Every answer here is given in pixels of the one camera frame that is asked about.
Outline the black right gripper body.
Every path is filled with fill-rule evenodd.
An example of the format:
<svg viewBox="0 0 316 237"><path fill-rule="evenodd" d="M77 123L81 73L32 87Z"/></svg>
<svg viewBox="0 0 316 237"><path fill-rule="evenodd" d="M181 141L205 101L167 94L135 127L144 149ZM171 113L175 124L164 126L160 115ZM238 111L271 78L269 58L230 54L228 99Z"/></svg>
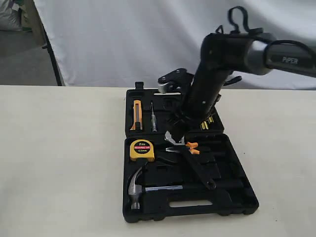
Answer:
<svg viewBox="0 0 316 237"><path fill-rule="evenodd" d="M189 128L209 115L214 102L231 70L199 66L179 111L180 128Z"/></svg>

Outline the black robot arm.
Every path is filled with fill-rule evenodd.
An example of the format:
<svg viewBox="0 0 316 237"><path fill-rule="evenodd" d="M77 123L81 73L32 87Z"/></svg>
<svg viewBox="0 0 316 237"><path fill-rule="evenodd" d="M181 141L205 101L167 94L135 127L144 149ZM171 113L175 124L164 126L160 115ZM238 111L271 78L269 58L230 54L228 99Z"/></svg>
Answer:
<svg viewBox="0 0 316 237"><path fill-rule="evenodd" d="M316 53L293 40L210 33L202 41L200 63L186 84L184 99L167 122L166 140L178 145L193 126L210 115L220 90L233 72L263 76L271 70L314 78Z"/></svg>

